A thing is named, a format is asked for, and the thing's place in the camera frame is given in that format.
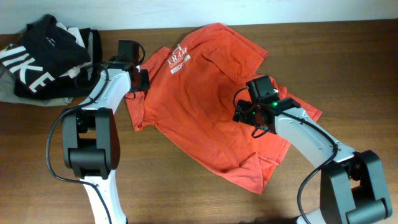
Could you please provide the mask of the red printed t-shirt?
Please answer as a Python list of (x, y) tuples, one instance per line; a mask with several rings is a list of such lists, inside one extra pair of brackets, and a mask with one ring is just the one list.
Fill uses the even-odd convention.
[(261, 194), (290, 143), (271, 133), (254, 139), (252, 126), (233, 121), (233, 98), (249, 100), (244, 86), (267, 56), (220, 23), (162, 47), (142, 66), (150, 88), (126, 97), (134, 129), (155, 126), (214, 174)]

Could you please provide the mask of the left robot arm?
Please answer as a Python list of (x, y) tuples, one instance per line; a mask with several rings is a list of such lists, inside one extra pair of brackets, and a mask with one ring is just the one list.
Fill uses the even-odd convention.
[(114, 114), (124, 97), (150, 88), (141, 69), (146, 52), (120, 40), (118, 53), (96, 68), (98, 79), (87, 99), (62, 116), (63, 161), (87, 193), (95, 223), (128, 222), (119, 201), (116, 169), (121, 145)]

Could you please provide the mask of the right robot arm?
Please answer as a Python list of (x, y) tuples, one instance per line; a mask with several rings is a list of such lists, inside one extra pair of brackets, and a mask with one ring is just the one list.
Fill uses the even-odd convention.
[[(280, 136), (314, 166), (298, 188), (300, 215), (289, 223), (376, 223), (391, 217), (391, 197), (375, 152), (358, 152), (337, 140), (297, 100), (280, 98), (268, 76), (248, 81), (243, 89), (250, 99), (233, 99), (234, 121)], [(321, 175), (319, 207), (306, 213), (302, 193), (316, 174)]]

